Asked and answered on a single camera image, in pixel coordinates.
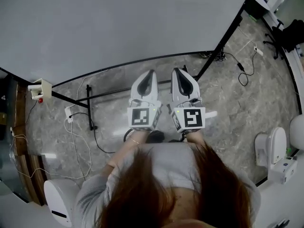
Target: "bracelet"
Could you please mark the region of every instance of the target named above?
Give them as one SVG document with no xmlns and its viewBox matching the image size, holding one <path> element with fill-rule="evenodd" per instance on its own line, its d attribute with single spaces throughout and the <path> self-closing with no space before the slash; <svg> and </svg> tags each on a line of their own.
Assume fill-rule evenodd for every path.
<svg viewBox="0 0 304 228">
<path fill-rule="evenodd" d="M 140 144 L 138 142 L 136 142 L 133 138 L 129 137 L 129 139 L 131 139 L 133 142 L 137 143 L 137 144 Z"/>
</svg>

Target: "white robot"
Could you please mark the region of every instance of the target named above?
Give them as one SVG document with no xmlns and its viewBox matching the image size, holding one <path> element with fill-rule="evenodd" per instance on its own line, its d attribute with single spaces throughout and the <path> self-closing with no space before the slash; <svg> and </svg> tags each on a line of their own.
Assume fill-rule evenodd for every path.
<svg viewBox="0 0 304 228">
<path fill-rule="evenodd" d="M 206 113 L 198 83 L 187 72 L 174 68 L 171 75 L 172 102 L 169 114 L 179 133 L 196 132 L 205 127 L 205 119 L 217 115 Z M 157 77 L 153 70 L 139 76 L 131 88 L 128 107 L 129 127 L 136 131 L 154 131 L 161 115 Z"/>
</svg>

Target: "white power adapter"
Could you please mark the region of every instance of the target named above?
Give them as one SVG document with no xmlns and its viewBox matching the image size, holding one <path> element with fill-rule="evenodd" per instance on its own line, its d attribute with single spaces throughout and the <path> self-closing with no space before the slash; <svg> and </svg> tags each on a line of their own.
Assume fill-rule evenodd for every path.
<svg viewBox="0 0 304 228">
<path fill-rule="evenodd" d="M 255 49 L 255 51 L 256 51 L 258 54 L 260 54 L 261 56 L 264 55 L 264 53 L 263 53 L 260 49 L 258 49 L 257 47 L 254 47 L 254 49 Z"/>
<path fill-rule="evenodd" d="M 70 117 L 70 115 L 72 115 L 70 106 L 65 108 L 65 113 L 66 113 L 66 117 L 67 117 L 67 122 L 70 124 L 73 121 L 73 117 Z"/>
</svg>

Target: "wire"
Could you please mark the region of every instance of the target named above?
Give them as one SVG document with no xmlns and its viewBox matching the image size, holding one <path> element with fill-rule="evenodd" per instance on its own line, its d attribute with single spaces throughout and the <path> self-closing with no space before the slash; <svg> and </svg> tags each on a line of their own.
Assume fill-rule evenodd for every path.
<svg viewBox="0 0 304 228">
<path fill-rule="evenodd" d="M 34 104 L 34 106 L 33 106 L 33 107 L 30 109 L 29 114 L 28 114 L 28 118 L 27 118 L 26 122 L 25 122 L 24 124 L 20 124 L 20 125 L 14 126 L 14 127 L 13 127 L 13 129 L 15 129 L 16 127 L 25 126 L 25 125 L 28 123 L 30 113 L 32 112 L 32 110 L 33 110 L 33 109 L 34 109 L 34 107 L 36 106 L 37 102 L 38 102 L 38 101 L 36 101 L 36 102 L 35 102 L 35 104 Z"/>
<path fill-rule="evenodd" d="M 182 134 L 181 134 L 180 142 L 184 142 L 185 137 L 186 137 L 186 134 L 185 134 L 185 133 L 182 133 Z"/>
<path fill-rule="evenodd" d="M 76 144 L 75 144 L 75 139 L 74 139 L 74 135 L 73 135 L 73 122 L 71 122 L 71 135 L 72 135 L 72 139 L 73 139 L 73 145 L 74 145 L 74 150 L 75 150 L 75 155 L 76 155 L 76 160 L 77 160 L 77 164 L 78 164 L 78 167 L 81 171 L 81 174 L 84 176 L 84 173 L 80 167 L 80 164 L 79 164 L 79 159 L 78 159 L 78 155 L 77 155 L 77 150 L 76 150 Z"/>
<path fill-rule="evenodd" d="M 229 54 L 229 55 L 231 55 L 231 56 L 233 56 L 233 58 L 239 63 L 239 61 L 236 59 L 236 57 L 233 55 L 233 54 L 231 54 L 231 53 L 228 53 L 228 52 L 224 52 L 225 54 Z"/>
<path fill-rule="evenodd" d="M 89 114 L 84 113 L 84 112 L 76 112 L 76 113 L 70 115 L 69 117 L 71 118 L 72 116 L 74 116 L 74 115 L 76 115 L 76 114 L 84 114 L 84 115 L 89 116 Z M 107 153 L 107 154 L 113 154 L 113 153 L 115 153 L 115 152 L 107 152 L 107 151 L 104 151 L 102 148 L 99 147 L 98 142 L 97 142 L 97 139 L 96 139 L 96 132 L 95 132 L 96 129 L 95 129 L 95 125 L 94 125 L 94 122 L 93 122 L 92 119 L 91 119 L 91 122 L 92 122 L 93 130 L 94 130 L 94 138 L 95 138 L 95 142 L 96 142 L 96 144 L 97 144 L 97 147 L 98 147 L 102 152 L 104 152 L 104 153 Z"/>
<path fill-rule="evenodd" d="M 77 89 L 76 100 L 78 100 L 78 93 L 79 93 L 79 90 L 80 90 L 81 86 L 83 85 L 83 83 L 84 83 L 85 79 L 90 78 L 90 77 L 93 77 L 93 76 L 98 75 L 98 74 L 101 74 L 101 73 L 106 72 L 106 71 L 108 71 L 108 69 L 107 69 L 107 70 L 105 70 L 105 71 L 101 71 L 101 72 L 98 72 L 98 73 L 96 73 L 96 74 L 93 74 L 93 75 L 90 75 L 90 76 L 84 77 L 84 78 L 83 78 L 83 80 L 82 80 L 82 82 L 81 82 L 81 84 L 80 84 L 80 86 L 79 86 L 79 87 L 78 87 L 78 89 Z"/>
<path fill-rule="evenodd" d="M 90 170 L 91 170 L 91 168 L 92 168 L 91 149 L 90 149 L 89 145 L 87 144 L 87 142 L 86 142 L 86 140 L 84 139 L 83 136 L 77 135 L 77 134 L 75 134 L 75 133 L 72 133 L 72 134 L 73 134 L 73 135 L 76 135 L 76 136 L 79 136 L 79 137 L 82 137 L 83 140 L 85 141 L 85 143 L 86 143 L 88 149 L 89 149 L 89 154 L 90 154 L 90 167 L 89 167 L 89 170 L 87 171 L 87 174 L 86 174 L 86 175 L 83 175 L 83 176 L 81 176 L 81 177 L 77 177 L 77 178 L 76 178 L 76 177 L 64 176 L 64 175 L 56 174 L 56 173 L 50 173 L 50 172 L 46 171 L 45 169 L 37 168 L 37 169 L 34 170 L 34 172 L 33 172 L 33 174 L 32 174 L 31 176 L 28 176 L 27 174 L 24 174 L 24 173 L 20 172 L 20 171 L 18 170 L 17 166 L 16 166 L 16 163 L 14 162 L 15 167 L 16 167 L 16 169 L 17 169 L 17 172 L 19 172 L 20 174 L 22 174 L 22 175 L 24 175 L 24 176 L 26 176 L 26 177 L 29 177 L 29 178 L 32 178 L 37 170 L 45 171 L 46 173 L 48 173 L 48 174 L 50 174 L 50 175 L 56 175 L 56 176 L 61 176 L 61 177 L 70 178 L 70 179 L 81 179 L 81 178 L 85 178 L 85 177 L 89 174 L 89 172 L 90 172 Z M 13 141 L 12 141 L 12 143 L 11 143 L 11 145 L 10 145 L 9 152 L 11 152 L 11 148 L 12 148 L 12 146 L 13 146 L 13 144 L 14 144 L 15 138 L 22 138 L 22 139 L 25 139 L 25 140 L 28 142 L 28 140 L 27 140 L 27 138 L 26 138 L 26 136 L 25 136 L 24 134 L 15 135 L 15 136 L 13 137 Z"/>
<path fill-rule="evenodd" d="M 212 54 L 213 54 L 213 51 L 203 51 L 203 52 L 199 53 L 199 55 L 203 59 L 209 59 Z M 214 58 L 214 61 L 220 61 L 220 62 L 222 62 L 224 60 L 224 58 L 225 58 L 225 55 L 223 53 L 223 48 L 222 48 L 221 51 Z"/>
<path fill-rule="evenodd" d="M 252 76 L 252 75 L 255 73 L 255 64 L 254 64 L 253 59 L 254 59 L 255 55 L 257 54 L 257 52 L 255 52 L 255 54 L 254 54 L 254 55 L 252 56 L 252 58 L 251 58 L 252 68 L 253 68 L 253 73 L 252 73 L 252 74 L 246 73 L 246 71 L 244 70 L 244 68 L 243 68 L 243 66 L 241 65 L 241 63 L 235 58 L 235 56 L 234 56 L 233 54 L 228 53 L 228 52 L 224 52 L 224 53 L 225 53 L 225 54 L 231 55 L 231 56 L 237 61 L 237 65 L 238 65 L 238 67 L 240 68 L 240 70 L 243 71 L 243 72 L 240 73 L 239 76 L 238 76 L 238 81 L 239 81 L 239 83 L 240 83 L 242 86 L 244 86 L 244 87 L 245 87 L 246 85 L 248 85 L 248 83 L 249 83 L 248 76 Z M 241 77 L 241 75 L 245 75 L 245 76 L 246 76 L 247 82 L 246 82 L 245 84 L 243 84 L 243 83 L 239 80 L 239 78 Z"/>
<path fill-rule="evenodd" d="M 123 142 L 126 141 L 126 138 L 127 138 L 128 134 L 129 134 L 130 132 L 132 132 L 132 131 L 133 131 L 133 129 L 130 128 L 130 129 L 125 133 L 125 135 L 124 135 L 124 137 L 123 137 Z"/>
</svg>

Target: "electrical outlet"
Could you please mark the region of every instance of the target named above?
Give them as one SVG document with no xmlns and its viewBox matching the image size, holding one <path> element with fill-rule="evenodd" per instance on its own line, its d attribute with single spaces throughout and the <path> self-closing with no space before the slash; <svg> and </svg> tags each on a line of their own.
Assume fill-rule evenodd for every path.
<svg viewBox="0 0 304 228">
<path fill-rule="evenodd" d="M 11 133 L 11 135 L 12 135 L 13 137 L 15 136 L 15 133 L 14 133 L 14 130 L 13 130 L 12 127 L 10 127 L 10 133 Z"/>
<path fill-rule="evenodd" d="M 70 117 L 70 115 L 72 115 L 70 106 L 65 108 L 65 113 L 66 113 L 66 117 L 67 117 L 67 122 L 71 123 L 73 121 L 73 117 Z"/>
<path fill-rule="evenodd" d="M 264 53 L 263 53 L 260 49 L 258 49 L 257 47 L 255 47 L 255 51 L 256 51 L 258 54 L 260 54 L 261 56 L 264 55 Z"/>
</svg>

